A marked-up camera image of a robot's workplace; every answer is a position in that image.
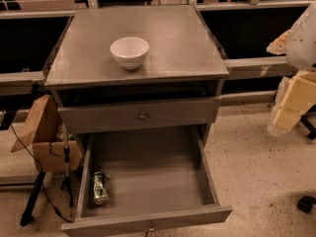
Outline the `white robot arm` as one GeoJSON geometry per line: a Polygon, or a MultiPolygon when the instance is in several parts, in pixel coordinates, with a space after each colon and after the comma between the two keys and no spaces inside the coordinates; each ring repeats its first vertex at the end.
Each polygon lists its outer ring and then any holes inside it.
{"type": "Polygon", "coordinates": [[[276,91],[268,132],[280,136],[291,132],[301,118],[316,105],[316,3],[311,3],[292,25],[267,47],[267,52],[286,55],[298,72],[283,77],[276,91]]]}

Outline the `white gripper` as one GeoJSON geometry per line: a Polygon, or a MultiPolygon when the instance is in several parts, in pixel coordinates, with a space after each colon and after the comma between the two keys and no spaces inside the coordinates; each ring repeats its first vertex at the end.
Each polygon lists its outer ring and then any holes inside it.
{"type": "MultiPolygon", "coordinates": [[[[275,55],[286,54],[286,44],[291,30],[285,31],[268,47],[267,52],[275,55]]],[[[316,104],[316,73],[299,71],[291,79],[284,77],[276,92],[276,104],[268,125],[268,132],[273,136],[289,133],[316,104]]]]}

